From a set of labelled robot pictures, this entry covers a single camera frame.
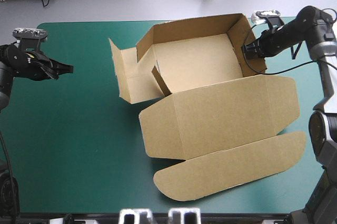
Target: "cardboard box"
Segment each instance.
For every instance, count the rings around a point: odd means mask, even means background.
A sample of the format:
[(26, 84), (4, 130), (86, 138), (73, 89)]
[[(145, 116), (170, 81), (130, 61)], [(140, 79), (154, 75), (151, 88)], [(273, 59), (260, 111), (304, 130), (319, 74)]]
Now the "cardboard box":
[[(186, 160), (154, 176), (172, 199), (282, 172), (304, 152), (304, 133), (277, 136), (299, 116), (295, 82), (253, 76), (241, 52), (249, 30), (246, 17), (232, 14), (154, 25), (134, 48), (110, 41), (123, 99), (167, 96), (143, 110), (140, 123), (150, 157)], [(263, 59), (250, 64), (266, 69)]]
[[(120, 96), (134, 104), (255, 75), (241, 52), (249, 30), (244, 15), (231, 14), (154, 25), (134, 48), (120, 50), (110, 40)], [(250, 63), (266, 69), (264, 59)]]

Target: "cardboard lid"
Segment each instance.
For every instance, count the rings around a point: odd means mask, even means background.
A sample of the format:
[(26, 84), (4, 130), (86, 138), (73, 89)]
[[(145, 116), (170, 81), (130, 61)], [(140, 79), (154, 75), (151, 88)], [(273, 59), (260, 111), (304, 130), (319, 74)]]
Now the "cardboard lid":
[(275, 136), (168, 167), (153, 180), (171, 199), (195, 200), (289, 169), (302, 157), (305, 143), (304, 132)]
[(299, 114), (292, 78), (259, 75), (174, 93), (139, 117), (150, 157), (188, 160), (273, 137)]

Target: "black cable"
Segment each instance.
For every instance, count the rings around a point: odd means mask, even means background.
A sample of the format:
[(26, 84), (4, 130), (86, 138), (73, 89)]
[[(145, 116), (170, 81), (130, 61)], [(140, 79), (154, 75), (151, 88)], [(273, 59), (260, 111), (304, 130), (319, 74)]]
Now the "black cable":
[(17, 205), (16, 205), (16, 193), (15, 193), (15, 189), (14, 189), (13, 171), (12, 171), (11, 160), (9, 159), (9, 154), (8, 154), (8, 151), (7, 151), (7, 148), (6, 148), (6, 145), (5, 145), (5, 140), (4, 140), (4, 138), (1, 134), (1, 131), (0, 131), (0, 142), (1, 142), (4, 154), (5, 154), (7, 167), (8, 167), (8, 173), (9, 173), (9, 179), (10, 179), (11, 188), (12, 188), (12, 198), (13, 198), (13, 206), (14, 206), (12, 223), (16, 224), (16, 215), (17, 215), (16, 208), (17, 208)]
[(334, 23), (337, 21), (337, 11), (334, 10), (333, 8), (324, 8), (324, 9), (322, 9), (321, 11), (325, 11), (325, 10), (332, 10), (332, 11), (335, 13), (336, 18), (335, 18), (335, 19), (332, 21), (332, 23), (331, 23), (331, 24), (334, 24)]
[(319, 61), (319, 62), (321, 62), (321, 63), (324, 63), (324, 64), (326, 64), (326, 65), (329, 65), (329, 66), (331, 66), (332, 68), (334, 68), (335, 70), (337, 70), (337, 67), (334, 66), (333, 64), (329, 63), (329, 62), (323, 61), (323, 60), (321, 60), (321, 59), (318, 59), (317, 61)]
[[(249, 32), (248, 32), (248, 34), (247, 34), (245, 40), (243, 41), (243, 46), (246, 44), (246, 41), (247, 41), (249, 35), (251, 34), (253, 28), (255, 28), (255, 27), (256, 27), (256, 24), (253, 25), (253, 26), (251, 27), (251, 29), (249, 30)], [(299, 67), (301, 67), (301, 66), (308, 65), (308, 64), (311, 64), (311, 63), (315, 63), (315, 62), (316, 62), (316, 61), (313, 61), (313, 60), (312, 60), (312, 61), (308, 61), (308, 62), (305, 62), (305, 63), (303, 63), (303, 64), (296, 65), (296, 66), (294, 66), (294, 67), (291, 67), (291, 68), (289, 68), (289, 69), (282, 70), (282, 71), (276, 72), (276, 73), (263, 73), (263, 72), (258, 72), (257, 70), (255, 70), (255, 69), (248, 63), (248, 60), (247, 60), (247, 58), (246, 58), (246, 53), (244, 52), (243, 46), (242, 46), (242, 54), (243, 54), (243, 59), (244, 59), (245, 63), (247, 64), (247, 66), (249, 67), (250, 70), (252, 70), (253, 72), (255, 72), (255, 73), (257, 73), (257, 74), (261, 74), (261, 75), (277, 75), (277, 74), (281, 74), (281, 73), (286, 73), (286, 72), (289, 72), (290, 70), (294, 70), (294, 69), (299, 68)]]

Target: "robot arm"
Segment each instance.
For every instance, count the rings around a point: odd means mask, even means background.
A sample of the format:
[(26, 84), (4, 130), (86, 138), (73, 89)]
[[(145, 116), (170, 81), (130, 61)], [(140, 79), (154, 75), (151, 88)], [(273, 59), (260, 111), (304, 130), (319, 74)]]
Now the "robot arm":
[(310, 58), (319, 66), (324, 92), (309, 121), (314, 153), (324, 173), (305, 208), (290, 213), (284, 222), (331, 224), (337, 218), (337, 41), (332, 29), (335, 20), (313, 6), (303, 8), (285, 25), (275, 12), (257, 14), (268, 23), (269, 30), (243, 46), (246, 59), (273, 57), (305, 41)]
[(65, 73), (72, 73), (73, 66), (48, 58), (41, 50), (41, 42), (46, 41), (47, 31), (42, 29), (17, 28), (13, 36), (14, 44), (0, 46), (0, 110), (9, 103), (14, 77), (39, 81), (58, 79)]

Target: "green mat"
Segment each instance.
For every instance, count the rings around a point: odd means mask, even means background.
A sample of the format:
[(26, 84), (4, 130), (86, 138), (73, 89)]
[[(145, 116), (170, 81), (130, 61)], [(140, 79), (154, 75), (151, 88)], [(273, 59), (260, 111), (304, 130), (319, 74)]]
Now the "green mat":
[[(322, 170), (308, 138), (305, 155), (290, 170), (191, 202), (162, 195), (154, 173), (177, 163), (146, 155), (138, 114), (151, 102), (130, 105), (118, 97), (108, 37), (135, 46), (157, 22), (45, 23), (42, 50), (74, 65), (58, 81), (15, 79), (1, 130), (19, 182), (22, 212), (119, 212), (121, 208), (200, 207), (202, 212), (289, 212), (303, 208)], [(265, 29), (261, 26), (256, 34)], [(267, 59), (269, 71), (309, 60), (289, 50)], [(295, 78), (301, 117), (285, 131), (308, 134), (312, 107), (322, 97), (315, 64), (284, 74)]]

